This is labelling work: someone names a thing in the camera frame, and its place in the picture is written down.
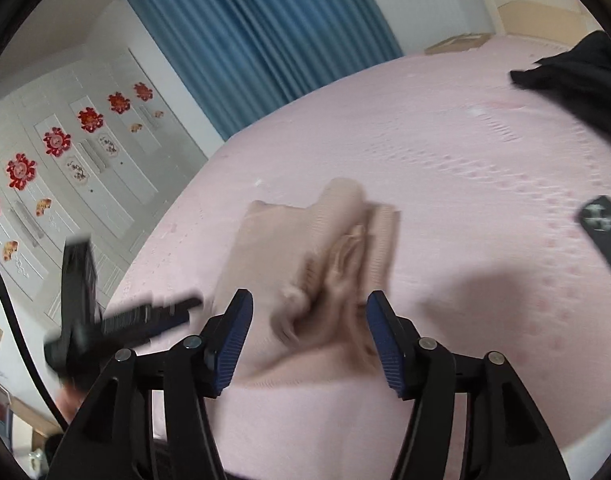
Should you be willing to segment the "left hand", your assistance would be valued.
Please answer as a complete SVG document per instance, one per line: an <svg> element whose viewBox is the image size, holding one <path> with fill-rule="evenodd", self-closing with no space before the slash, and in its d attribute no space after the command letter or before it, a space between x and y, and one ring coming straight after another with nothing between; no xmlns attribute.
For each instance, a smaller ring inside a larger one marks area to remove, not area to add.
<svg viewBox="0 0 611 480"><path fill-rule="evenodd" d="M85 401L87 393L78 390L70 382L64 382L59 390L56 405L68 424L72 422L78 409Z"/></svg>

